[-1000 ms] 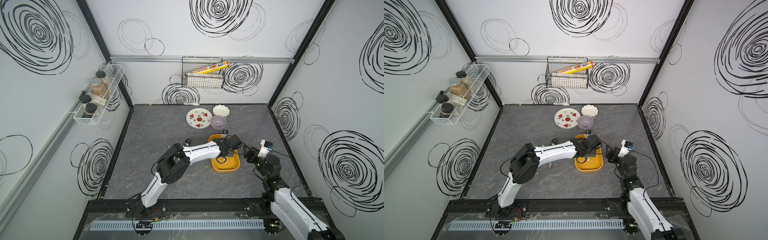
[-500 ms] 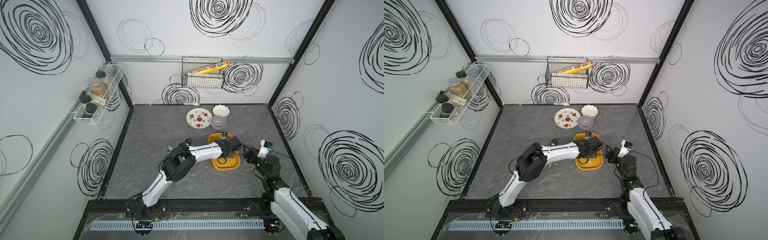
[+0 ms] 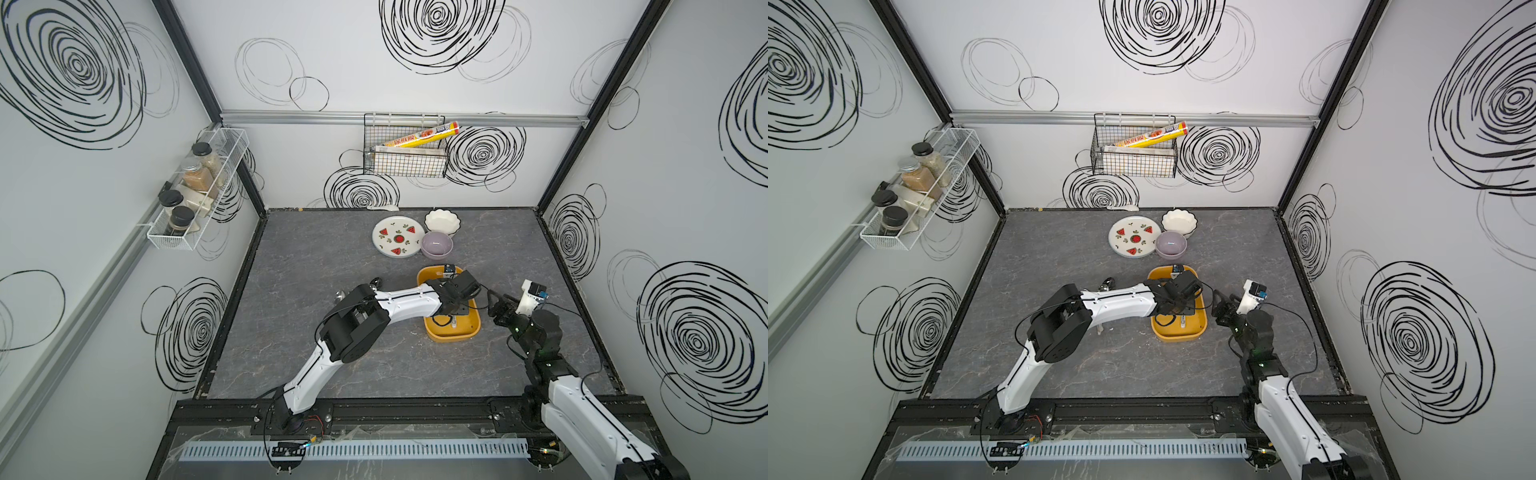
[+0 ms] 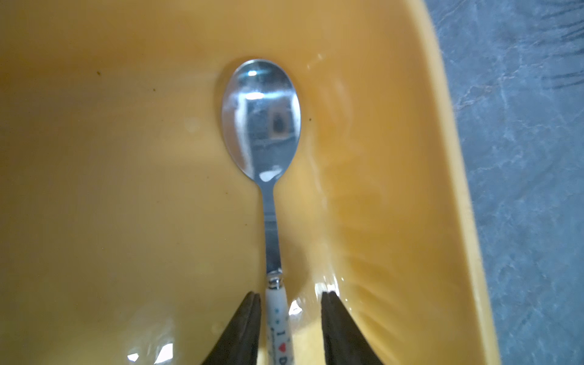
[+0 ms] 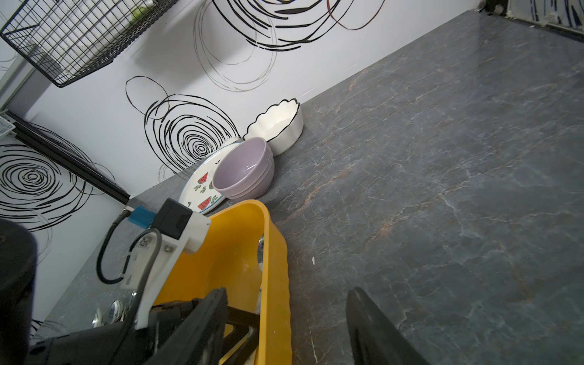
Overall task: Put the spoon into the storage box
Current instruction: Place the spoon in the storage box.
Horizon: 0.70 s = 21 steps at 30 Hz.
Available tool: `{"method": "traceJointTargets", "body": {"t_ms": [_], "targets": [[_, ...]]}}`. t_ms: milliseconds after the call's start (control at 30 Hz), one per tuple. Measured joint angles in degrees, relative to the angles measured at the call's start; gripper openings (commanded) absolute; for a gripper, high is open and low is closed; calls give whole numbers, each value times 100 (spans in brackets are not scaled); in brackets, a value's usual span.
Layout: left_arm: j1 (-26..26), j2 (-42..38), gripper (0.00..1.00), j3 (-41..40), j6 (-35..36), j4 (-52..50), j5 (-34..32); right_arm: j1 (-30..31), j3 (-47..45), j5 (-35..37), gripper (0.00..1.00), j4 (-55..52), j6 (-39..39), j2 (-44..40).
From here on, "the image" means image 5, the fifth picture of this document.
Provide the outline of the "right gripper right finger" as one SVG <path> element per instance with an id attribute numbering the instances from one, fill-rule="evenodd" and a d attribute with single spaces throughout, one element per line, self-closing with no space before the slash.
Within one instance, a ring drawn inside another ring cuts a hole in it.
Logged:
<path id="1" fill-rule="evenodd" d="M 355 364 L 429 364 L 362 288 L 349 290 L 345 313 Z"/>

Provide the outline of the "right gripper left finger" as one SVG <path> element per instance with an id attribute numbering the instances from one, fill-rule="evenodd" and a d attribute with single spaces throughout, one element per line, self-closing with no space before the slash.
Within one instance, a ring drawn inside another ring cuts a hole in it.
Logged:
<path id="1" fill-rule="evenodd" d="M 225 289 L 215 289 L 199 302 L 147 364 L 217 364 L 222 358 L 228 319 Z"/>

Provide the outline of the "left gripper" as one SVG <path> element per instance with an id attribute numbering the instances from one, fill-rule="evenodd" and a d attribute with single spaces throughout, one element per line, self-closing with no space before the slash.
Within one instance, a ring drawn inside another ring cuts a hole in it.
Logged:
<path id="1" fill-rule="evenodd" d="M 175 301 L 152 307 L 149 325 L 122 335 L 117 323 L 45 339 L 30 347 L 27 364 L 147 364 L 202 301 Z M 260 316 L 228 306 L 222 357 L 244 364 L 259 345 Z"/>

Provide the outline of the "cow pattern handle spoon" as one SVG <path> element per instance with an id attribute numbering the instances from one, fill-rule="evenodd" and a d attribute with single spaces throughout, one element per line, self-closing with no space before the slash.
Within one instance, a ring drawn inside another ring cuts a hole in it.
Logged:
<path id="1" fill-rule="evenodd" d="M 102 326 L 103 326 L 103 316 L 102 316 L 100 308 L 97 308 L 96 312 L 94 313 L 94 318 L 92 319 L 92 322 L 91 322 L 91 328 L 95 329 L 95 328 L 102 327 Z"/>

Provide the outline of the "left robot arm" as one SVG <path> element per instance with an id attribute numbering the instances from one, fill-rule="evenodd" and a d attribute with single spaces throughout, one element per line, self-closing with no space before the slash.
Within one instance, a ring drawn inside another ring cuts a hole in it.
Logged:
<path id="1" fill-rule="evenodd" d="M 1 222 L 3 364 L 245 364 L 259 346 L 259 315 L 228 306 L 225 289 L 152 307 L 146 328 L 130 319 L 30 345 L 37 242 Z"/>

